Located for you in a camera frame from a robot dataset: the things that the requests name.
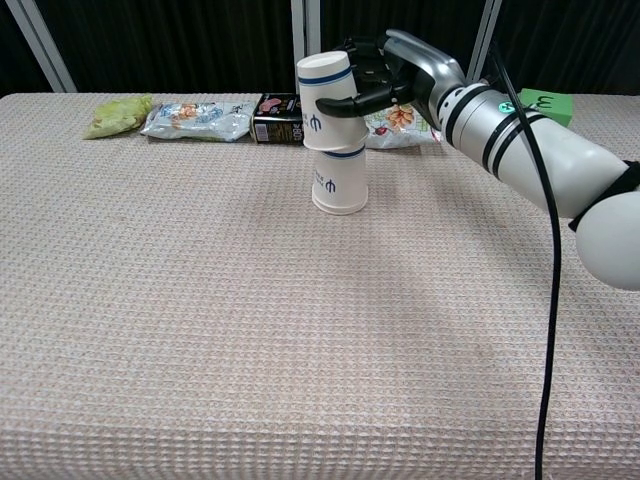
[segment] white paper cup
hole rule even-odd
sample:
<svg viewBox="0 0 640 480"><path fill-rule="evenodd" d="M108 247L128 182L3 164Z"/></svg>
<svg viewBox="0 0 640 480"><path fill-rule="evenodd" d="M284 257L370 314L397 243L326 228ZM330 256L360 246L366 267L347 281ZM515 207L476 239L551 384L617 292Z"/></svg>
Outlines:
<svg viewBox="0 0 640 480"><path fill-rule="evenodd" d="M320 113L319 98L340 100L358 94L346 52L326 52L298 62L304 145L312 150L336 151L363 142L369 130L363 118L336 118Z"/></svg>
<svg viewBox="0 0 640 480"><path fill-rule="evenodd" d="M311 198L333 215L362 209L369 198L364 143L346 150L316 152Z"/></svg>

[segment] yellow snack bag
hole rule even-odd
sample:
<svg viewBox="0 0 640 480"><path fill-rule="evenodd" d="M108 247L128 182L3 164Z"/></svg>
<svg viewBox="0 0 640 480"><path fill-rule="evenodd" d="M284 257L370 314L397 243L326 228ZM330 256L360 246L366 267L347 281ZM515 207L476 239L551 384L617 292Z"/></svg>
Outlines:
<svg viewBox="0 0 640 480"><path fill-rule="evenodd" d="M85 140L126 132L139 127L151 111L151 95L114 100L96 108Z"/></svg>

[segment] black box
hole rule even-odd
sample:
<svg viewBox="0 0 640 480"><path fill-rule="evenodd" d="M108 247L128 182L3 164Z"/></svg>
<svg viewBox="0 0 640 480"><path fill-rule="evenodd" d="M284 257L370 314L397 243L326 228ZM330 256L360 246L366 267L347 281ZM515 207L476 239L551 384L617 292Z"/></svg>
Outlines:
<svg viewBox="0 0 640 480"><path fill-rule="evenodd" d="M251 136L257 143L302 144L300 95L265 93L251 117Z"/></svg>

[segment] textured tablecloth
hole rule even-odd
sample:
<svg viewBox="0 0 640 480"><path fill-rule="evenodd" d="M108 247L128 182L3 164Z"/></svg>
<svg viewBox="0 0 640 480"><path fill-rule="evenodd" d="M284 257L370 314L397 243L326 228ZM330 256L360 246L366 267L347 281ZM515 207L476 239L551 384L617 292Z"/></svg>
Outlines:
<svg viewBox="0 0 640 480"><path fill-rule="evenodd" d="M532 478L544 213L437 145L330 216L304 148L81 140L119 96L0 100L0 478ZM640 97L574 107L639 158ZM637 479L640 294L563 229L547 478Z"/></svg>

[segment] green sticker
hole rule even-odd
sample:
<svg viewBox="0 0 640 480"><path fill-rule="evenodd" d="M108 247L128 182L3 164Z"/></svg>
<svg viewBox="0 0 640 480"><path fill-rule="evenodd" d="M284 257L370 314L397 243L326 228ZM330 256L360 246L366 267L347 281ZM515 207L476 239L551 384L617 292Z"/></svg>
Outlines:
<svg viewBox="0 0 640 480"><path fill-rule="evenodd" d="M502 113L513 113L516 111L516 109L513 108L511 102L501 103L500 105L498 105L498 110L500 110Z"/></svg>

